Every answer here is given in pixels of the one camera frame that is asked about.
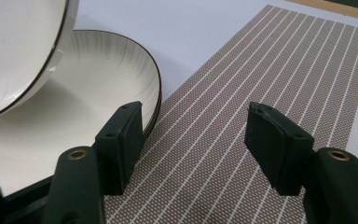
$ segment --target white plate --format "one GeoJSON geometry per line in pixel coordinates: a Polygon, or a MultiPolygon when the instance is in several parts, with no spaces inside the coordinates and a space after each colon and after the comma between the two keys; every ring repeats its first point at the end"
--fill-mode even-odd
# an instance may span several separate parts
{"type": "Polygon", "coordinates": [[[126,103],[143,103],[144,134],[160,107],[159,71],[150,54],[121,35],[74,31],[51,79],[0,116],[0,187],[5,195],[54,173],[66,149],[91,146],[126,103]]]}

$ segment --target striped placemat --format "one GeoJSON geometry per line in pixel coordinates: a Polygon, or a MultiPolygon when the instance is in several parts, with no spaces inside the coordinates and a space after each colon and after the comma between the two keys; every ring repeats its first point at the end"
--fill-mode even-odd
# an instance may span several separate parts
{"type": "Polygon", "coordinates": [[[301,223],[243,139],[249,102],[346,148],[358,105],[358,28],[266,6],[162,106],[109,223],[301,223]]]}

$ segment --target screw hole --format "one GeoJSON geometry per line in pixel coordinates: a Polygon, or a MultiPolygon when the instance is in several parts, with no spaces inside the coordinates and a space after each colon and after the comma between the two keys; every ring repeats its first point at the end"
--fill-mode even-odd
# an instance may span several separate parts
{"type": "Polygon", "coordinates": [[[86,155],[87,155],[87,151],[84,149],[75,150],[75,151],[69,153],[68,159],[71,161],[77,161],[77,160],[85,158],[86,155]]]}
{"type": "Polygon", "coordinates": [[[343,153],[341,151],[336,151],[336,150],[328,151],[328,155],[331,156],[333,159],[336,159],[338,161],[349,161],[351,159],[351,157],[348,156],[348,154],[343,153]]]}

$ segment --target gray placemat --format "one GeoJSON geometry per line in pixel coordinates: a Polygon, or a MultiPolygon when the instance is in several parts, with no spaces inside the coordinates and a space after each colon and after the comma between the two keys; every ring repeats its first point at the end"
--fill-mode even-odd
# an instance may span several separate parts
{"type": "Polygon", "coordinates": [[[301,223],[243,138],[251,101],[345,149],[358,104],[358,28],[267,6],[162,106],[109,223],[301,223]]]}

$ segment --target white bowl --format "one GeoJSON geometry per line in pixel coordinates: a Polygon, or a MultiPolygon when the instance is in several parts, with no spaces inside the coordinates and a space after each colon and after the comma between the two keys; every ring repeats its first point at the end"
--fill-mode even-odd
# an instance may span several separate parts
{"type": "Polygon", "coordinates": [[[0,0],[0,115],[33,96],[71,38],[77,0],[0,0]]]}
{"type": "Polygon", "coordinates": [[[99,31],[74,31],[62,60],[34,97],[0,116],[0,187],[5,195],[53,175],[66,149],[91,146],[126,103],[143,103],[144,135],[157,120],[157,65],[139,44],[99,31]]]}

